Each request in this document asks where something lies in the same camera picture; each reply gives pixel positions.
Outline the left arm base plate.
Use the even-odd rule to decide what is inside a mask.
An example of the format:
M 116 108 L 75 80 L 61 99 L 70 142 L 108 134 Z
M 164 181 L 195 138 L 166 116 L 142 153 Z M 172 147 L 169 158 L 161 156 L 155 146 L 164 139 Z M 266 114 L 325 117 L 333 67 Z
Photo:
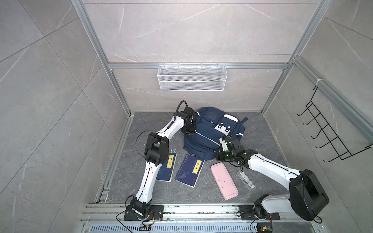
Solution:
M 144 221 L 163 218 L 163 205 L 150 205 L 144 211 L 137 211 L 134 207 L 128 205 L 124 212 L 124 221 Z

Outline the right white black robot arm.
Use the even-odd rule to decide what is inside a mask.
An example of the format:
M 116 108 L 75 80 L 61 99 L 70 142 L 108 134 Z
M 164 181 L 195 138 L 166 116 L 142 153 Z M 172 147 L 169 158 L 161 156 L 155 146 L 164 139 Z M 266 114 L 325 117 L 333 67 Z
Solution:
M 220 144 L 215 154 L 217 161 L 234 162 L 240 169 L 259 172 L 288 191 L 284 195 L 263 195 L 257 199 L 251 210 L 255 217 L 264 219 L 274 213 L 295 213 L 304 220 L 314 221 L 329 204 L 328 195 L 312 171 L 291 169 L 255 150 L 246 150 L 235 136 L 220 138 Z

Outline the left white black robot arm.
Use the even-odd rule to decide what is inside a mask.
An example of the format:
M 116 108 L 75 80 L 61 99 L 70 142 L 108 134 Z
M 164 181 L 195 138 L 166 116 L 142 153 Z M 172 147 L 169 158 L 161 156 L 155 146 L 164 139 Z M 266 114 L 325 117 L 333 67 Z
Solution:
M 144 151 L 146 160 L 145 172 L 139 191 L 130 202 L 131 209 L 146 219 L 151 212 L 153 187 L 161 166 L 167 162 L 169 156 L 169 142 L 178 132 L 190 134 L 197 131 L 193 120 L 194 110 L 182 100 L 172 119 L 159 131 L 151 131 L 147 137 Z

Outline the navy blue student backpack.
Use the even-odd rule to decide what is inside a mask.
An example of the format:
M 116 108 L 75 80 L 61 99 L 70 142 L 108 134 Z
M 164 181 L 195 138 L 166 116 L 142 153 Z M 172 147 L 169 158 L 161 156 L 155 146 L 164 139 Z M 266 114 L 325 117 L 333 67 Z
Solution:
M 248 118 L 240 120 L 217 108 L 204 107 L 194 113 L 193 120 L 196 123 L 196 132 L 184 134 L 184 150 L 203 160 L 212 160 L 221 147 L 222 137 L 243 137 L 243 124 Z

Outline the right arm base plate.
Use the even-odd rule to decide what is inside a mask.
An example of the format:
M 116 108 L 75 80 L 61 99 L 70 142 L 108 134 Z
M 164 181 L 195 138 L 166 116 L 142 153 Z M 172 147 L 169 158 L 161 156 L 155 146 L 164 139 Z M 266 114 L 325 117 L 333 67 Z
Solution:
M 242 220 L 280 220 L 278 213 L 269 214 L 259 205 L 239 205 L 236 215 Z

